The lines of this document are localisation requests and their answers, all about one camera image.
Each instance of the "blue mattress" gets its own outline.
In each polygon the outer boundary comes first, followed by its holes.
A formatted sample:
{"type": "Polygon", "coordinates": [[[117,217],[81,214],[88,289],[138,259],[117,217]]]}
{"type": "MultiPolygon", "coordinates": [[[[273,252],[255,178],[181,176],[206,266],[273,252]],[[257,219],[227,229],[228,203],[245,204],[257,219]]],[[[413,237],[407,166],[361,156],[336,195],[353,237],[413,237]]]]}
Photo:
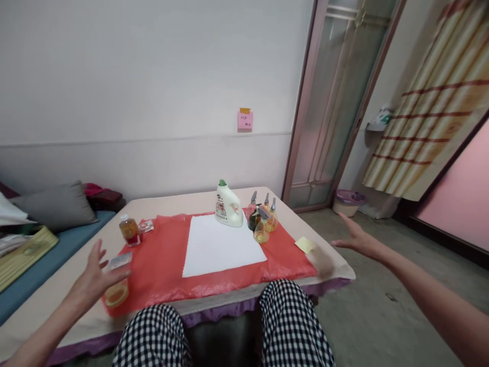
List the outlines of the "blue mattress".
{"type": "Polygon", "coordinates": [[[114,215],[96,212],[99,222],[58,233],[59,242],[0,293],[0,326],[37,288],[42,286],[70,257],[88,242],[114,215]]]}

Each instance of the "right hand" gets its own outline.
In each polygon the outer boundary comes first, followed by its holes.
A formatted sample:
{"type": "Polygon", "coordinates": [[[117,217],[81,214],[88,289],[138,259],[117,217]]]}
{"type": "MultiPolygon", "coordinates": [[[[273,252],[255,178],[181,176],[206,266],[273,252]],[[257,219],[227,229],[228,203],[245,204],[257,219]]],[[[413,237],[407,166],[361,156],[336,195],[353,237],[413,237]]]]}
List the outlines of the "right hand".
{"type": "Polygon", "coordinates": [[[336,240],[331,244],[335,247],[348,248],[374,260],[381,260],[389,248],[377,241],[374,237],[366,233],[359,224],[348,218],[345,214],[339,213],[350,232],[348,240],[336,240]]]}
{"type": "Polygon", "coordinates": [[[101,247],[102,240],[99,239],[90,251],[85,271],[76,280],[64,300],[79,312],[79,316],[92,308],[109,287],[130,275],[130,271],[123,268],[103,272],[102,269],[107,266],[108,260],[100,262],[105,255],[105,250],[101,247]]]}

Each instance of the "pink sticky note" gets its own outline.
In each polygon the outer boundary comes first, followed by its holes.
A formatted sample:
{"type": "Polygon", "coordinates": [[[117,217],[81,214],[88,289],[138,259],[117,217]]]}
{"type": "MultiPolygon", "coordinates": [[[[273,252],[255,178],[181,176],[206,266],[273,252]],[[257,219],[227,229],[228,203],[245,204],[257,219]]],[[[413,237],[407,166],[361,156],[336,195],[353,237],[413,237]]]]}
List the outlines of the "pink sticky note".
{"type": "Polygon", "coordinates": [[[253,112],[244,114],[238,112],[238,130],[252,130],[253,129],[253,112]]]}

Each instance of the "door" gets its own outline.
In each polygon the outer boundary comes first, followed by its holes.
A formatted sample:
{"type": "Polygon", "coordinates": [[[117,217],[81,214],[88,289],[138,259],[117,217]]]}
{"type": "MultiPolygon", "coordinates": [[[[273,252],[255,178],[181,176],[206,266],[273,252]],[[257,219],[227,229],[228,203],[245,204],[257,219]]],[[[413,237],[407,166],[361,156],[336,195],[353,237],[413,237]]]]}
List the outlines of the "door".
{"type": "Polygon", "coordinates": [[[328,204],[398,2],[318,0],[284,186],[291,208],[328,204]]]}

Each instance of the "leg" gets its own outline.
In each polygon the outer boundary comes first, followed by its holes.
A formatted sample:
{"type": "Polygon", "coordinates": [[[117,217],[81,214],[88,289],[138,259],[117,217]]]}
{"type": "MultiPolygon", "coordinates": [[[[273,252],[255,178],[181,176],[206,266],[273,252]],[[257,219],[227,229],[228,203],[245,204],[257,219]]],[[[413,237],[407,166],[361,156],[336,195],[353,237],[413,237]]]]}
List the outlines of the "leg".
{"type": "Polygon", "coordinates": [[[190,366],[191,354],[177,311],[154,305],[126,325],[112,366],[190,366]]]}
{"type": "Polygon", "coordinates": [[[265,367],[335,366],[312,302],[297,284],[286,279],[270,283],[260,306],[265,367]]]}

